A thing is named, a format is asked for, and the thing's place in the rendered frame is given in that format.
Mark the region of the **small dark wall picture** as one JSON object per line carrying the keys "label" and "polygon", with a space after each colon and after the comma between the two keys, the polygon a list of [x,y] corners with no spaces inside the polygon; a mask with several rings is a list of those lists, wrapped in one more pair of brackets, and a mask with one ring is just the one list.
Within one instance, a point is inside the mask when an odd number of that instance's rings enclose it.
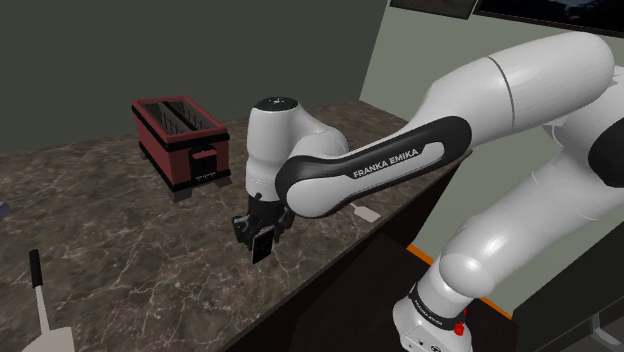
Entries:
{"label": "small dark wall picture", "polygon": [[467,20],[478,0],[390,0],[391,7]]}

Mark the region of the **red toaster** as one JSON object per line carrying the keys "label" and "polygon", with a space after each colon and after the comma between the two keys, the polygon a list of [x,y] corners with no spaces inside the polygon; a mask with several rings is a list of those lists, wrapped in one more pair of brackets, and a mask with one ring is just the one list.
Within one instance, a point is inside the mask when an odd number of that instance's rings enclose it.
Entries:
{"label": "red toaster", "polygon": [[188,96],[135,99],[131,110],[140,157],[149,161],[173,203],[205,184],[231,183],[228,128]]}

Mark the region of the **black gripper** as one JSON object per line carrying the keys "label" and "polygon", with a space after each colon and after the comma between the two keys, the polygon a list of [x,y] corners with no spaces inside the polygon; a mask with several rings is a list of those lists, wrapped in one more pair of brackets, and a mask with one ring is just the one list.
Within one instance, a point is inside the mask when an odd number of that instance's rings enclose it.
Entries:
{"label": "black gripper", "polygon": [[295,213],[281,201],[265,201],[257,193],[250,195],[248,214],[234,216],[231,220],[239,243],[251,245],[251,262],[257,264],[272,253],[283,229],[290,229]]}

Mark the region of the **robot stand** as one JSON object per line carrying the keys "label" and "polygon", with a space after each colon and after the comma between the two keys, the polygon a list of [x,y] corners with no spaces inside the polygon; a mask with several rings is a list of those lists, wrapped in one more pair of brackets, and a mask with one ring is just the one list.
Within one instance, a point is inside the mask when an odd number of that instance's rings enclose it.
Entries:
{"label": "robot stand", "polygon": [[301,316],[289,352],[407,352],[392,310],[428,268],[377,236]]}

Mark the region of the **large dark wall picture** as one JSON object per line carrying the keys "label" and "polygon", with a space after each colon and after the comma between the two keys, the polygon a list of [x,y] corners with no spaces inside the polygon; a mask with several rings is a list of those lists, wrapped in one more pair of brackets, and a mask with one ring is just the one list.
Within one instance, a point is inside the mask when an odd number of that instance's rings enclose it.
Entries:
{"label": "large dark wall picture", "polygon": [[474,14],[624,39],[624,0],[478,0]]}

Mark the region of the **dark cabinet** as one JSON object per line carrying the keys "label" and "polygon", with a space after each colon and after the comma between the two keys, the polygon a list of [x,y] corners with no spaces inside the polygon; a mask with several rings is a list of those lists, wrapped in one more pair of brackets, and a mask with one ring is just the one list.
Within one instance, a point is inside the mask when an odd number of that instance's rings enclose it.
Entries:
{"label": "dark cabinet", "polygon": [[517,307],[516,352],[624,352],[624,222]]}

